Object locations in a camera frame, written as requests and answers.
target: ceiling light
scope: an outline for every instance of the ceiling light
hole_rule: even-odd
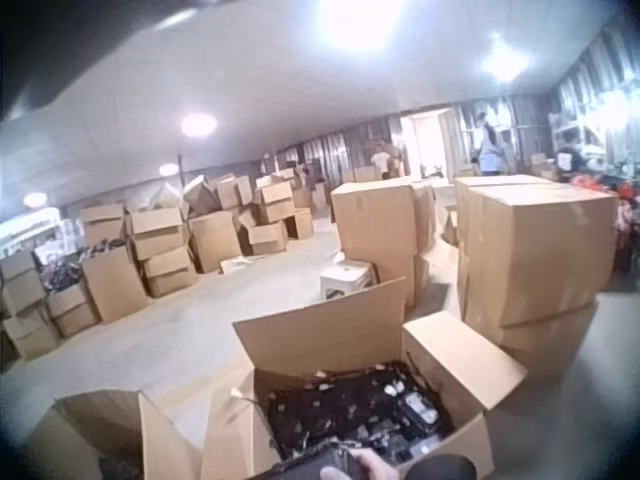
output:
[[[336,47],[362,52],[387,43],[405,0],[324,0],[320,28]]]
[[[47,203],[47,194],[42,192],[30,193],[22,201],[29,208],[40,208]]]
[[[185,22],[193,17],[198,10],[195,8],[187,8],[186,10],[180,10],[178,13],[174,13],[170,17],[165,18],[160,23],[156,24],[153,29],[157,32],[158,30],[164,30],[165,28],[170,28],[178,25],[179,23]]]
[[[191,113],[182,120],[182,133],[187,137],[202,138],[218,126],[217,120],[206,113]]]
[[[158,169],[163,177],[170,177],[178,173],[178,166],[175,163],[165,163]]]
[[[493,42],[493,50],[484,62],[484,70],[493,74],[499,82],[510,82],[529,65],[526,55],[509,47],[500,38]]]

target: white stool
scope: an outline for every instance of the white stool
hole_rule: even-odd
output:
[[[334,295],[347,295],[375,283],[373,266],[366,262],[342,260],[320,275],[320,293],[328,299]]]

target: person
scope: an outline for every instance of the person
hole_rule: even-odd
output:
[[[400,473],[370,448],[349,450],[367,473],[367,480],[400,480]],[[418,460],[407,472],[406,480],[476,480],[473,463],[460,455],[436,455]],[[320,480],[351,480],[335,467],[320,471]]]
[[[567,183],[585,166],[584,158],[578,152],[577,139],[571,130],[563,133],[564,146],[556,153],[556,166],[560,173],[560,181]]]
[[[391,160],[391,155],[385,152],[380,145],[377,145],[376,153],[371,157],[371,163],[378,167],[383,180],[391,178],[389,172],[389,160]]]
[[[478,162],[484,176],[502,175],[507,169],[504,152],[498,145],[498,136],[487,122],[486,112],[478,115],[478,126],[482,129],[482,143],[479,148]]]

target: white ceiling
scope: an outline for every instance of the white ceiling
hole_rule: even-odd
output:
[[[2,217],[158,177],[178,143],[187,170],[267,151],[405,109],[552,87],[611,15],[596,0],[408,0],[386,47],[336,50],[319,0],[241,0],[173,29],[140,32],[49,106],[4,122]],[[490,33],[531,57],[509,87],[481,64]],[[188,112],[219,121],[181,139]]]

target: concrete floor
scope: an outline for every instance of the concrete floor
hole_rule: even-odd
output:
[[[205,275],[122,321],[97,326],[0,377],[4,433],[23,439],[53,399],[100,388],[143,390],[202,447],[212,373],[242,354],[231,323],[314,303],[319,274],[339,249],[335,227],[231,275]],[[455,313],[455,274],[432,270],[429,298],[413,316]],[[493,478],[589,477],[628,440],[640,418],[640,295],[600,295],[600,309],[560,382],[523,388],[489,414]]]

